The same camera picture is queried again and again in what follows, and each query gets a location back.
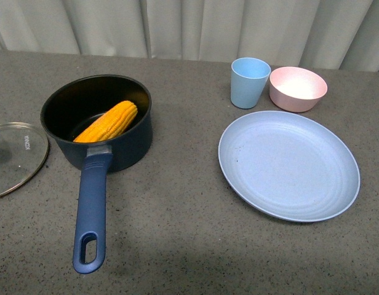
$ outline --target bowl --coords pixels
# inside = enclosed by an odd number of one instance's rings
[[[309,111],[326,92],[325,80],[307,69],[285,66],[270,74],[270,99],[286,111]]]

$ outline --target blue cup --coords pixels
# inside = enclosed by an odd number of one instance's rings
[[[270,66],[257,58],[243,57],[232,62],[232,104],[241,109],[253,108],[262,94],[270,72]]]

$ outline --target yellow corn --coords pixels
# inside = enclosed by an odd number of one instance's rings
[[[138,109],[133,102],[122,101],[104,113],[73,141],[75,143],[94,143],[114,138],[124,133],[137,113]]]

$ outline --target plastic plate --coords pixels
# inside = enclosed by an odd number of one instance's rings
[[[223,132],[218,158],[240,197],[288,221],[336,217],[359,193],[359,168],[344,142],[319,123],[289,112],[238,118]]]

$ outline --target pot handle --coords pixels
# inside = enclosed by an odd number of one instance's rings
[[[78,215],[74,234],[73,267],[87,274],[105,260],[106,250],[106,174],[113,154],[110,147],[90,147],[81,171]],[[96,255],[86,262],[87,244],[96,240]]]

